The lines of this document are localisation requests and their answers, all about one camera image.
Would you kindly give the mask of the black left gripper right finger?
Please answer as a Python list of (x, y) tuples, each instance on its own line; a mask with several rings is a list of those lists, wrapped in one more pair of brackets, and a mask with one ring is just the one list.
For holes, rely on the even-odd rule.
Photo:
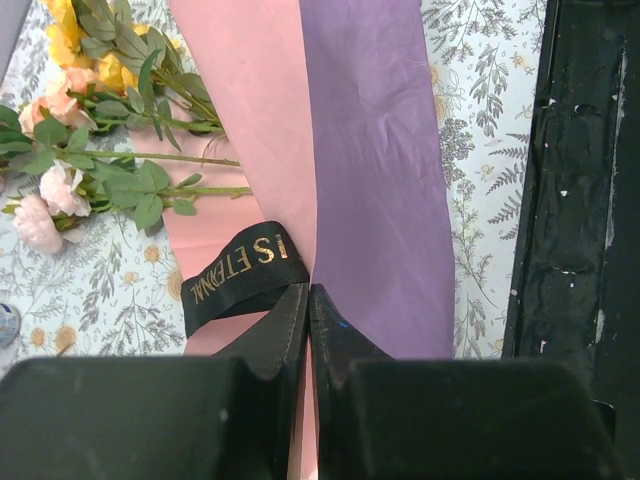
[(616, 479), (602, 415), (564, 366), (395, 360), (311, 288), (323, 479)]

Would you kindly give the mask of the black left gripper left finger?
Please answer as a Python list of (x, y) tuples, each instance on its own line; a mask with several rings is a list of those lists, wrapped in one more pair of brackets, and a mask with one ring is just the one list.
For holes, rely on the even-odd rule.
[(308, 288), (212, 356), (49, 357), (1, 382), (5, 479), (284, 479)]

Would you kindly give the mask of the black ribbon gold lettering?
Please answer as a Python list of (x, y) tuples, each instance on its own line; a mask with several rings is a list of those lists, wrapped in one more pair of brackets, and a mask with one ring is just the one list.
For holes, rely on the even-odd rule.
[(284, 226), (252, 225), (181, 287), (185, 334), (210, 321), (272, 309), (285, 290), (309, 281), (309, 272)]

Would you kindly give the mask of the pink and purple wrapping paper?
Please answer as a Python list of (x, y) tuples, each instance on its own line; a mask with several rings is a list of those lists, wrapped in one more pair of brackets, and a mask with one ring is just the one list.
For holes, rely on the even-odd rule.
[[(183, 144), (239, 163), (204, 165), (207, 185), (244, 180), (251, 189), (201, 200), (191, 217), (165, 215), (165, 227), (194, 222), (180, 300), (182, 283), (240, 231), (284, 226), (310, 275), (284, 479), (299, 478), (307, 458), (318, 470), (313, 286), (391, 358), (453, 356), (453, 247), (420, 5), (174, 1), (170, 10), (223, 125)], [(185, 334), (183, 356), (218, 353), (272, 309)]]

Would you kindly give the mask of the orange-pink flower stem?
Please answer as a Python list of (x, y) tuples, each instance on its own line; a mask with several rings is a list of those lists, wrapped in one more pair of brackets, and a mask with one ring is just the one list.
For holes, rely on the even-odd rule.
[[(117, 129), (130, 132), (149, 129), (151, 136), (168, 142), (173, 151), (136, 153), (99, 151), (89, 147), (92, 136), (104, 136)], [(143, 91), (128, 86), (118, 93), (89, 69), (61, 71), (47, 86), (46, 93), (24, 106), (9, 109), (1, 118), (1, 167), (24, 173), (42, 173), (62, 160), (85, 171), (99, 163), (132, 171), (143, 160), (168, 160), (237, 167), (237, 161), (188, 156), (182, 152), (175, 132), (191, 135), (220, 133), (221, 125), (207, 120), (183, 120), (173, 103), (159, 95), (149, 83)]]

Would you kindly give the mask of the yellow flower stem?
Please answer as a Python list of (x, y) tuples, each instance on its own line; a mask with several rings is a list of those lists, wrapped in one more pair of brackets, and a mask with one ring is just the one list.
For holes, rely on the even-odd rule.
[(173, 129), (221, 133), (222, 122), (200, 75), (185, 69), (186, 50), (164, 31), (134, 22), (128, 1), (46, 1), (50, 56), (64, 69), (98, 75), (69, 87), (99, 130), (151, 126), (159, 138)]

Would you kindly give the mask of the floral tablecloth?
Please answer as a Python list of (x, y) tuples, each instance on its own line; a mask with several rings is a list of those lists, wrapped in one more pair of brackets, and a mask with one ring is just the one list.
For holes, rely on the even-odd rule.
[[(426, 1), (423, 22), (449, 195), (461, 358), (496, 358), (522, 202), (541, 1)], [(1, 365), (32, 356), (186, 350), (180, 286), (194, 222), (153, 236), (122, 215), (92, 221), (57, 255), (1, 220), (1, 298), (18, 310)]]

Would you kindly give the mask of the silver drink can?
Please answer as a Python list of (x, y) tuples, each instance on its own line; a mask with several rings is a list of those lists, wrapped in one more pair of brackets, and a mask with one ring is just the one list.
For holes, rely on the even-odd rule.
[(21, 319), (18, 311), (5, 303), (0, 304), (0, 348), (8, 348), (19, 336)]

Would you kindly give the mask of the light pink flower stem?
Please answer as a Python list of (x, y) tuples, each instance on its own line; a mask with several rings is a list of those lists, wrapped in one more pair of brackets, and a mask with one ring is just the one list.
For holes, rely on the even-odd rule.
[(86, 236), (84, 226), (73, 217), (53, 216), (37, 194), (11, 198), (2, 212), (12, 217), (20, 240), (46, 254), (57, 254), (66, 243), (80, 243)]

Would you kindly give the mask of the pale pink flower stem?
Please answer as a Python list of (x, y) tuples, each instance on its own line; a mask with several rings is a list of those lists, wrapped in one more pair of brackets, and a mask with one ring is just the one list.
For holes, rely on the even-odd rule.
[(106, 212), (129, 215), (139, 231), (157, 226), (166, 210), (182, 216), (196, 213), (195, 200), (203, 196), (232, 199), (248, 195), (248, 187), (208, 187), (203, 175), (194, 173), (175, 183), (160, 165), (146, 160), (141, 165), (118, 159), (95, 160), (82, 170), (55, 161), (40, 178), (39, 194), (49, 208), (56, 228), (66, 233), (91, 216)]

